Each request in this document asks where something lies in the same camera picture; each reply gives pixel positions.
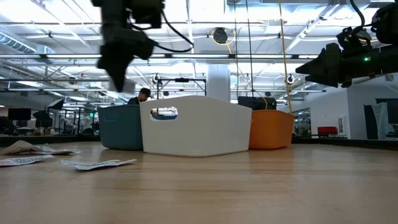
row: table surface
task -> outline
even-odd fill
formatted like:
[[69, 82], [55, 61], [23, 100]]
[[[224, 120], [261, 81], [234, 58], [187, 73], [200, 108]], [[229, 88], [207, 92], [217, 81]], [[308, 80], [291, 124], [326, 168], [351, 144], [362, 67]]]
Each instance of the table surface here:
[[[54, 144], [76, 156], [0, 168], [0, 223], [391, 223], [398, 152], [321, 145], [182, 158]], [[60, 159], [137, 159], [78, 172]]]

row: orange plastic bin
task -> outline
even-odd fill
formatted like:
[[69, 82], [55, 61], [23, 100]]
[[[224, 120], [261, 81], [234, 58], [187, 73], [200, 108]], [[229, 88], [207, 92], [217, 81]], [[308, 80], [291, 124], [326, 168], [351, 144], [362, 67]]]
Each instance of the orange plastic bin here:
[[253, 111], [250, 149], [279, 149], [292, 142], [294, 116], [277, 110]]

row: pillar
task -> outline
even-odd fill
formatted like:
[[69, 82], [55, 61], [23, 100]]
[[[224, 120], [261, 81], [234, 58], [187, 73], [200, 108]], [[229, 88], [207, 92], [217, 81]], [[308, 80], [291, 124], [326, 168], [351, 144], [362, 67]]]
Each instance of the pillar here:
[[207, 73], [207, 95], [230, 102], [230, 74], [228, 64], [209, 64]]

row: person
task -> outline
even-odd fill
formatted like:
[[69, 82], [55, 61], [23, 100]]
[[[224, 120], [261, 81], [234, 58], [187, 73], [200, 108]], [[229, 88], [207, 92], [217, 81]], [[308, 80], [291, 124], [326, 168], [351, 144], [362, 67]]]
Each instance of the person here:
[[[148, 88], [142, 88], [139, 91], [139, 94], [137, 97], [131, 98], [129, 102], [127, 103], [128, 105], [139, 105], [140, 102], [145, 102], [148, 100], [148, 98], [152, 98], [150, 95], [150, 89]], [[157, 113], [155, 111], [150, 112], [152, 116], [156, 116]]]

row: blue plastic bin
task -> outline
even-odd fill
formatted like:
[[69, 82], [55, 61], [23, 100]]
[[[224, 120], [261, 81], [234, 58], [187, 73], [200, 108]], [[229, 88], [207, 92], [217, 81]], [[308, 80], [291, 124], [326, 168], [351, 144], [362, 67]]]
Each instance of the blue plastic bin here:
[[110, 149], [142, 151], [139, 106], [122, 105], [98, 109], [101, 143]]

